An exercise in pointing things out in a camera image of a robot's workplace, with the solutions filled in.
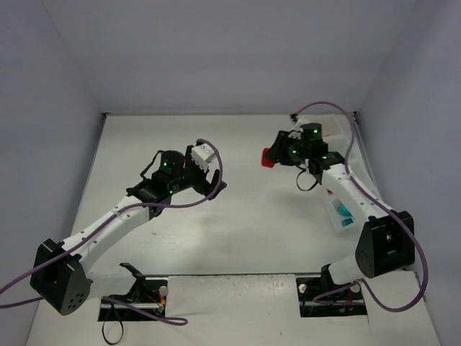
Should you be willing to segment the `red rounded lego brick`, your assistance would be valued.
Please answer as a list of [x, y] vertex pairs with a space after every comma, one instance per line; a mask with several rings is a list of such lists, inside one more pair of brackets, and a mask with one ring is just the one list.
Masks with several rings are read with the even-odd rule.
[[261, 155], [261, 165], [266, 168], [273, 168], [275, 163], [267, 158], [269, 148], [264, 148]]

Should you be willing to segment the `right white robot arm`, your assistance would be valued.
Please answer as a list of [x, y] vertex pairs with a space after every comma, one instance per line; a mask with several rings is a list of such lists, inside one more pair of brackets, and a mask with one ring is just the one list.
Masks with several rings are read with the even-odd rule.
[[353, 224], [360, 232], [354, 253], [322, 269], [334, 285], [374, 278], [414, 263], [411, 215], [406, 211], [397, 213], [386, 205], [380, 207], [368, 189], [355, 186], [357, 178], [347, 170], [344, 157], [330, 151], [323, 140], [321, 124], [308, 123], [299, 130], [281, 130], [272, 146], [264, 149], [261, 163], [265, 167], [305, 163], [317, 184], [331, 192], [351, 213]]

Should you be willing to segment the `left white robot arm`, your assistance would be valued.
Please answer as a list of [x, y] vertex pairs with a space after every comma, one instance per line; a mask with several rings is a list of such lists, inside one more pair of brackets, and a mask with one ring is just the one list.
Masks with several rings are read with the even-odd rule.
[[226, 188], [223, 160], [205, 139], [184, 154], [159, 151], [158, 169], [126, 190], [126, 195], [99, 220], [62, 241], [47, 239], [38, 248], [30, 285], [60, 315], [68, 316], [93, 297], [103, 297], [92, 273], [99, 258], [131, 231], [166, 209], [198, 206]]

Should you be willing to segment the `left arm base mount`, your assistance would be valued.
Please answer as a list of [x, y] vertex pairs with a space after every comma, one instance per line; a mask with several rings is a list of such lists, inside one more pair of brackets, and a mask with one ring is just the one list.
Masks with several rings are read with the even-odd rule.
[[[112, 294], [110, 297], [129, 303], [148, 314], [165, 317], [169, 279], [144, 275], [128, 262], [120, 263], [120, 267], [129, 271], [135, 278], [135, 282], [127, 293], [122, 295]], [[102, 299], [98, 321], [151, 321], [151, 319], [126, 306], [113, 304]]]

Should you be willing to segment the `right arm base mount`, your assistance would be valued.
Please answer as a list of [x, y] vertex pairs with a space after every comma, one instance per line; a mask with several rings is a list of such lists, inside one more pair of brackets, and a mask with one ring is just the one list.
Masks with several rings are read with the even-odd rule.
[[334, 284], [326, 269], [295, 278], [301, 318], [366, 316], [358, 283]]

